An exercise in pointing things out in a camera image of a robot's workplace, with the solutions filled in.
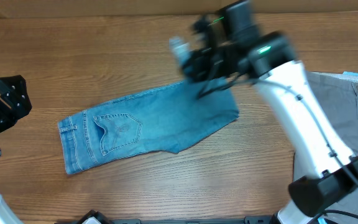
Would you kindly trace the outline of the light blue denim jeans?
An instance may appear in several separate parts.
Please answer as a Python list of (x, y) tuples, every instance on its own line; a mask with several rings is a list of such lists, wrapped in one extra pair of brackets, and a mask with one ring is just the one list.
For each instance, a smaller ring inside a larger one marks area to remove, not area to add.
[(194, 146), (239, 117), (230, 90), (198, 98), (181, 81), (104, 102), (58, 124), (67, 174), (118, 159)]

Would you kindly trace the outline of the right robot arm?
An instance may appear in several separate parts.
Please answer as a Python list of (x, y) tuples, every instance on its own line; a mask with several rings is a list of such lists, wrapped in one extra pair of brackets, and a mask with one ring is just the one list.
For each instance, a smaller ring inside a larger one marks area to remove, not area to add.
[(288, 187), (290, 202), (270, 222), (325, 223), (332, 205), (358, 189), (358, 155), (332, 127), (288, 39), (280, 32), (261, 34), (249, 1), (200, 17), (193, 31), (202, 48), (191, 50), (178, 37), (169, 44), (183, 74), (204, 83), (198, 97), (252, 85), (295, 148), (302, 175)]

